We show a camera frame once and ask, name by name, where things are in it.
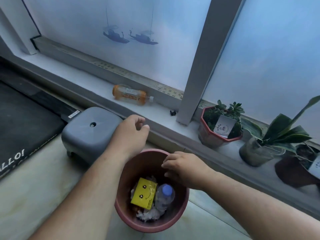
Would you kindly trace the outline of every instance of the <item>left hand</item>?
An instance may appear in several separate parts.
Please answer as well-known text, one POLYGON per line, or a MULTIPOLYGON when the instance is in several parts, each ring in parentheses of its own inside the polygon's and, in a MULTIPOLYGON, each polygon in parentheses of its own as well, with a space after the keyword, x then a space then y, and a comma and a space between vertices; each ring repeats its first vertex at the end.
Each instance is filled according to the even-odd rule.
POLYGON ((126 161, 136 156, 146 145, 150 127, 142 124, 145 118, 131 115, 115 129, 106 150, 124 153, 126 161))

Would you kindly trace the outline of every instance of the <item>potted plant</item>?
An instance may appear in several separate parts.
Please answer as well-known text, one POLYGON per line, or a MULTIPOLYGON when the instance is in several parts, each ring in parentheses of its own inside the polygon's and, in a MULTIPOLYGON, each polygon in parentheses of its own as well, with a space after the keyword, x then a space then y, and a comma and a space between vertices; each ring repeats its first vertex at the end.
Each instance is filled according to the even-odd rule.
POLYGON ((241 139, 240 115, 242 113, 244 110, 241 104, 236 102, 230 104, 228 109, 220 100, 217 105, 204 108, 198 133, 201 143, 209 148, 216 148, 241 139))
POLYGON ((286 153, 274 168, 278 177, 287 185, 299 188, 319 184, 320 179, 309 173, 310 166, 319 155, 319 150, 307 144, 296 146, 297 152, 286 153))
POLYGON ((311 139, 311 137, 300 125, 293 129, 291 129, 291 126, 306 109, 319 100, 320 96, 310 99, 308 104, 293 119, 282 113, 279 114, 271 122, 265 135, 262 135, 262 130, 258 125, 242 118, 242 129, 248 130, 252 135, 252 138, 239 150, 242 160, 251 166, 258 167, 274 157, 284 154, 286 150, 296 153, 296 148, 291 143, 302 143, 311 139))

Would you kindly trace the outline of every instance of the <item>hand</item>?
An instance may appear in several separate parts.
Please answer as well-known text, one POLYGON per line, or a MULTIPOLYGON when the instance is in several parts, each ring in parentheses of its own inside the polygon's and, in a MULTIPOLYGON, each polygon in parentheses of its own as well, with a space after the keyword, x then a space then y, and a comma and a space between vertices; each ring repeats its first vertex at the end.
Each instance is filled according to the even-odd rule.
POLYGON ((167 156, 162 168, 169 170, 164 174, 165 177, 195 190, 203 190, 206 177, 213 171, 196 155, 184 152, 167 156))
POLYGON ((145 121, 135 114, 126 118, 115 129, 106 150, 124 153, 126 161, 136 156, 145 147, 149 134, 150 127, 142 126, 145 121))

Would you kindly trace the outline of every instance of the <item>frosted window film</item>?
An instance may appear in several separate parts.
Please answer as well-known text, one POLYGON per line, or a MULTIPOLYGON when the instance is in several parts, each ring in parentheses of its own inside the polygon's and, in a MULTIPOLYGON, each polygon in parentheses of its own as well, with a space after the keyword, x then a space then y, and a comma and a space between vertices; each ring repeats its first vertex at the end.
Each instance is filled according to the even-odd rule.
POLYGON ((24 0, 43 36, 184 90, 211 0, 24 0))
MULTIPOLYGON (((270 123, 320 95, 320 0, 246 0, 203 99, 270 123)), ((320 104, 297 121, 320 142, 320 104)))

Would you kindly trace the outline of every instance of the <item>plastic stool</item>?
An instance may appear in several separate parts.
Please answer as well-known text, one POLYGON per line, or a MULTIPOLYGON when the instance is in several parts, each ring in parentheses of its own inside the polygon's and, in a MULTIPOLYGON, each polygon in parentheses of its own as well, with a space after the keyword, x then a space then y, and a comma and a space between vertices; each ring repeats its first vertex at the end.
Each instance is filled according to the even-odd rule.
POLYGON ((75 153, 90 165, 104 152, 122 119, 99 107, 78 114, 63 129, 61 138, 68 156, 75 153))

